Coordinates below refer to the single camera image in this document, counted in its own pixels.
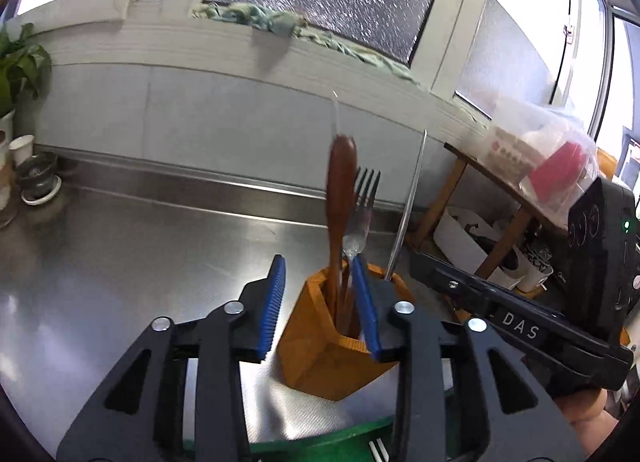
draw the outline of black bowl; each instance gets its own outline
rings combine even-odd
[[[18,185],[30,196],[38,199],[51,192],[58,170],[58,156],[53,152],[42,152],[25,160],[16,169]]]

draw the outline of wooden utensil holder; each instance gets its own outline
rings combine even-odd
[[[384,270],[367,265],[378,278]],[[328,269],[306,279],[278,344],[285,384],[306,394],[342,400],[392,368],[375,363],[363,341],[338,334],[322,297]],[[415,303],[402,279],[394,274],[399,299]]]

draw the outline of white basket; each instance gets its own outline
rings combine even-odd
[[[473,211],[449,206],[444,210],[444,214],[433,233],[433,241],[455,267],[473,274],[484,262],[487,255],[465,231],[465,226],[468,224],[477,225],[473,230],[475,235],[486,236],[496,242],[500,239],[500,234]],[[509,290],[515,287],[520,280],[522,280],[522,276],[512,278],[500,267],[497,267],[488,278],[489,282]]]

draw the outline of metal screw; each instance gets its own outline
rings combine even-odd
[[[244,305],[239,301],[229,301],[225,304],[227,314],[240,314],[244,310]]]
[[[473,317],[466,322],[466,325],[474,332],[484,332],[486,330],[486,321],[479,317]]]
[[[414,304],[408,301],[398,301],[394,308],[398,314],[411,314],[415,310]]]
[[[156,332],[163,332],[171,326],[171,320],[167,317],[157,317],[151,323],[151,328]]]

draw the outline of white tile wall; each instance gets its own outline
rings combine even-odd
[[[55,67],[44,100],[18,113],[18,130],[44,144],[323,188],[332,102],[223,74],[134,65]],[[341,105],[340,130],[353,135],[358,162],[382,171],[380,200],[404,202],[420,134]],[[428,206],[454,157],[429,139],[416,203]],[[485,219],[513,202],[467,171],[452,202]]]

